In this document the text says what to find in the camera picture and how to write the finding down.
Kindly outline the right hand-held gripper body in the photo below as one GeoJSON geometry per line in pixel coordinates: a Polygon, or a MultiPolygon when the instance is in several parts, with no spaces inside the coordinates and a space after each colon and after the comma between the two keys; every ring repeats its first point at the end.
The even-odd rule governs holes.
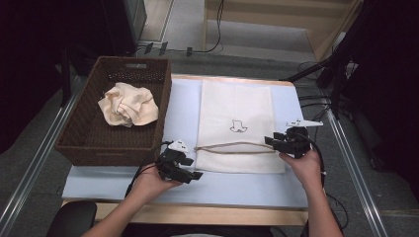
{"type": "Polygon", "coordinates": [[[321,154],[317,144],[309,138],[308,128],[323,126],[322,121],[297,119],[287,123],[284,144],[280,151],[291,154],[294,158],[302,157],[308,150],[312,149],[321,154]]]}

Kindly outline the person's right hand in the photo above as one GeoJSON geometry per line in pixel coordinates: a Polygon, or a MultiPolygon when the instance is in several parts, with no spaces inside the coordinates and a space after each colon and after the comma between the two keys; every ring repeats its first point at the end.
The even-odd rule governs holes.
{"type": "Polygon", "coordinates": [[[301,158],[293,158],[286,153],[280,153],[279,157],[291,166],[308,195],[322,191],[320,158],[315,151],[309,150],[301,158]]]}

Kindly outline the cream cloth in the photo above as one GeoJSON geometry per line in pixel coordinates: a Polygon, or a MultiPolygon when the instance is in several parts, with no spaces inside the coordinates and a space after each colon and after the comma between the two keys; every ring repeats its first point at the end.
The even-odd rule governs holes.
{"type": "MultiPolygon", "coordinates": [[[[269,87],[205,81],[197,146],[229,142],[265,143],[276,128],[269,87]]],[[[196,151],[196,168],[218,173],[281,174],[278,154],[213,154],[196,151]]]]}
{"type": "Polygon", "coordinates": [[[104,119],[111,126],[132,127],[158,119],[159,108],[150,90],[118,82],[98,102],[104,119]]]}

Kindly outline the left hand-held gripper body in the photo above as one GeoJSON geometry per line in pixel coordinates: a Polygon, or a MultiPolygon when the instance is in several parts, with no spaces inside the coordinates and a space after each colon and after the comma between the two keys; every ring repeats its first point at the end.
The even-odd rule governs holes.
{"type": "Polygon", "coordinates": [[[162,180],[181,182],[181,174],[187,170],[181,169],[180,162],[188,151],[183,141],[172,141],[157,159],[157,169],[162,180]]]}

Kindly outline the person's left hand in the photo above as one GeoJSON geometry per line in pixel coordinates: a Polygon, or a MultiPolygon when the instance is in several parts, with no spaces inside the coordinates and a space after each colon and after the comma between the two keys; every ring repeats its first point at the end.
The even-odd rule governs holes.
{"type": "Polygon", "coordinates": [[[140,170],[140,174],[135,179],[128,196],[134,202],[144,205],[159,197],[164,192],[181,186],[181,183],[173,180],[163,180],[155,164],[145,166],[140,170]]]}

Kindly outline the metal floor rail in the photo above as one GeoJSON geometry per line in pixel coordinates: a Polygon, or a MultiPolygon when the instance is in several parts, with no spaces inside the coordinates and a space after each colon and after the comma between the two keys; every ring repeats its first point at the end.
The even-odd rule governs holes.
{"type": "Polygon", "coordinates": [[[74,106],[75,100],[80,95],[80,90],[84,85],[85,77],[75,76],[70,80],[70,89],[73,91],[73,94],[68,99],[68,102],[59,108],[21,182],[12,192],[11,197],[6,202],[5,208],[2,210],[2,215],[0,216],[0,237],[7,237],[12,229],[36,179],[42,170],[50,150],[52,149],[60,130],[63,128],[63,125],[74,106]]]}
{"type": "Polygon", "coordinates": [[[327,117],[374,237],[389,237],[340,121],[332,112],[328,112],[327,117]]]}

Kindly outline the light blue table mat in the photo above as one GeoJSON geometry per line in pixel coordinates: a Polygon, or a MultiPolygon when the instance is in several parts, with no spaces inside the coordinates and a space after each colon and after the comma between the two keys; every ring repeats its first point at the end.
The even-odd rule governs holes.
{"type": "MultiPolygon", "coordinates": [[[[201,98],[200,80],[175,79],[164,125],[165,140],[183,140],[191,149],[197,143],[201,98]]],[[[119,201],[126,193],[134,167],[72,167],[62,197],[119,201]]],[[[307,207],[304,190],[293,171],[283,174],[225,174],[204,172],[197,181],[173,188],[156,199],[160,203],[192,205],[307,207]]]]}

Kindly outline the wooden platform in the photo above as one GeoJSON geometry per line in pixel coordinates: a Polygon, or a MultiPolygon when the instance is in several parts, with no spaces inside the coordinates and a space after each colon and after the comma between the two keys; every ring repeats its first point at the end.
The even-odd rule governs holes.
{"type": "Polygon", "coordinates": [[[317,61],[347,32],[365,0],[224,0],[227,22],[305,29],[317,61]]]}

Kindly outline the black stand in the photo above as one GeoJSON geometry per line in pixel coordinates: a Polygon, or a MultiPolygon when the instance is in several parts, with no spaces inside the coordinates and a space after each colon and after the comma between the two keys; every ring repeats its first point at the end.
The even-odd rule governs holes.
{"type": "Polygon", "coordinates": [[[333,87],[372,119],[404,119],[419,107],[419,0],[364,0],[361,12],[326,59],[288,78],[320,71],[317,86],[333,87]]]}

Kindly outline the black curtain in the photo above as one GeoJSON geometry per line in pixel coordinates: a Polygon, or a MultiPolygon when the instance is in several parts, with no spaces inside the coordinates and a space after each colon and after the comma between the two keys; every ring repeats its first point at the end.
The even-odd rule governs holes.
{"type": "Polygon", "coordinates": [[[134,53],[146,19],[144,0],[0,0],[0,154],[57,91],[67,103],[71,69],[134,53]]]}

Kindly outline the beige rope drawstring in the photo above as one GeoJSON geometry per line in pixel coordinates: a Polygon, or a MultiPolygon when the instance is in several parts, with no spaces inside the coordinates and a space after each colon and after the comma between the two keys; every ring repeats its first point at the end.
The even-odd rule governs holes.
{"type": "Polygon", "coordinates": [[[214,145],[196,146],[195,151],[205,151],[213,154],[270,154],[274,149],[267,144],[238,141],[214,145]]]}

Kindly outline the black power adapters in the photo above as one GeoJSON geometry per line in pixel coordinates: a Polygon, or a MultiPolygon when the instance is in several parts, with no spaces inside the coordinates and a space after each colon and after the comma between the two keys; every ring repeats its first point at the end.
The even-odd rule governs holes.
{"type": "Polygon", "coordinates": [[[151,52],[156,52],[158,56],[165,55],[167,52],[182,52],[185,53],[187,57],[193,55],[193,49],[191,47],[188,47],[186,50],[181,49],[170,49],[168,48],[168,42],[164,41],[160,43],[159,45],[155,44],[154,42],[148,43],[144,47],[144,54],[148,54],[151,52]]]}

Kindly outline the brown wicker basket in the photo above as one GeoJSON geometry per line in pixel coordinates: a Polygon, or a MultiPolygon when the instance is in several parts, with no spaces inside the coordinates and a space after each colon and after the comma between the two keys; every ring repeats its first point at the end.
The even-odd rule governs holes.
{"type": "Polygon", "coordinates": [[[171,85],[171,64],[165,58],[99,57],[55,149],[74,166],[138,166],[144,158],[154,160],[151,150],[162,142],[171,85]],[[150,90],[158,120],[132,127],[107,124],[98,102],[118,82],[150,90]]]}

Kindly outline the black chair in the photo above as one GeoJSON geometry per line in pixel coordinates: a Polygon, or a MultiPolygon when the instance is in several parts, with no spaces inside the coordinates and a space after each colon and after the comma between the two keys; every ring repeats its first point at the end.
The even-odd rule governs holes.
{"type": "Polygon", "coordinates": [[[46,237],[81,237],[93,227],[97,205],[80,200],[66,203],[55,215],[46,237]]]}

